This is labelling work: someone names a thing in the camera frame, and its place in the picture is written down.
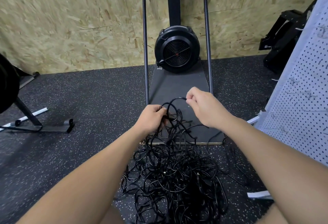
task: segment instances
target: cable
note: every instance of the cable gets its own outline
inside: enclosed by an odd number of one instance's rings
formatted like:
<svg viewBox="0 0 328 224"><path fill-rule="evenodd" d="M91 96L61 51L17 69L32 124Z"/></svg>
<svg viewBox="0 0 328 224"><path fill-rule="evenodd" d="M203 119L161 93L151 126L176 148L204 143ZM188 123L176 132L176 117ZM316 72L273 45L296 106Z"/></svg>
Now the cable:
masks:
<svg viewBox="0 0 328 224"><path fill-rule="evenodd" d="M191 125L191 121L183 119L181 110L172 104L178 99L186 100L179 97L162 104L161 108L167 105L163 121L168 120L170 125L164 128L160 125L153 135L146 137L133 155L134 166L127 166L123 175L122 193L116 200L134 196L135 224L219 223L220 216L228 210L220 174L245 185L229 175L229 171L221 170L209 155L208 143L221 132L208 140L207 156L202 154L191 129L203 125ZM153 145L155 139L162 143Z"/></svg>

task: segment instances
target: perforated metal panel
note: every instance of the perforated metal panel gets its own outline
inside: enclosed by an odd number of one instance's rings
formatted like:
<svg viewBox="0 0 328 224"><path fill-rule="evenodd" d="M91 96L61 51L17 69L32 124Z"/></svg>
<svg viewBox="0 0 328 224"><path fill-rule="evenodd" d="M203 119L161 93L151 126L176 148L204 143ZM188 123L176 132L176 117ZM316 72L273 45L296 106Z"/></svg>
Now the perforated metal panel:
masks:
<svg viewBox="0 0 328 224"><path fill-rule="evenodd" d="M328 166L328 0L318 0L255 127Z"/></svg>

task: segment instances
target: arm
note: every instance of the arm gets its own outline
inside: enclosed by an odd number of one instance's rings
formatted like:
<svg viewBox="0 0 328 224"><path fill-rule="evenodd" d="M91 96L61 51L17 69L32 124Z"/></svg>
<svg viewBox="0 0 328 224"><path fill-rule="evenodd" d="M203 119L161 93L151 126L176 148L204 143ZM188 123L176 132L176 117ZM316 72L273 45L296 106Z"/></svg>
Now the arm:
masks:
<svg viewBox="0 0 328 224"><path fill-rule="evenodd" d="M289 223L328 220L328 168L234 117L210 93L192 88L187 103L206 126L231 137Z"/></svg>
<svg viewBox="0 0 328 224"><path fill-rule="evenodd" d="M59 181L18 223L99 223L139 142L160 125L166 109L159 107L148 105L130 130Z"/></svg>

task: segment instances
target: forearm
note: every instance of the forearm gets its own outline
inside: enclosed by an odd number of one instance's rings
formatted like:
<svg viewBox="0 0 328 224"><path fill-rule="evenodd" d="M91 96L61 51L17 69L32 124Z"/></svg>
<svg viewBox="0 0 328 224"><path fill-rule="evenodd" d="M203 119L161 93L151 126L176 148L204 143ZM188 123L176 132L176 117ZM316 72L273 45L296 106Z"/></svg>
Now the forearm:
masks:
<svg viewBox="0 0 328 224"><path fill-rule="evenodd" d="M132 127L55 185L19 223L99 223L145 136L144 131Z"/></svg>
<svg viewBox="0 0 328 224"><path fill-rule="evenodd" d="M223 128L262 179L290 223L328 219L328 168L301 152L231 117Z"/></svg>

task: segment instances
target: wall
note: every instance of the wall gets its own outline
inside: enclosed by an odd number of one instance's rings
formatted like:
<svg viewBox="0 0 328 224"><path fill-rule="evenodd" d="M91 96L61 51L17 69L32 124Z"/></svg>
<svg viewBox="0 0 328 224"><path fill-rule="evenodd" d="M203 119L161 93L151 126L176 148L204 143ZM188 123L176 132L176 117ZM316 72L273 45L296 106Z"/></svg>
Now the wall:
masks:
<svg viewBox="0 0 328 224"><path fill-rule="evenodd" d="M212 58L263 54L259 41L281 11L313 0L209 0ZM206 58L203 0L181 0ZM169 26L167 0L147 0L149 62ZM56 73L143 64L141 0L0 0L0 52L26 72Z"/></svg>

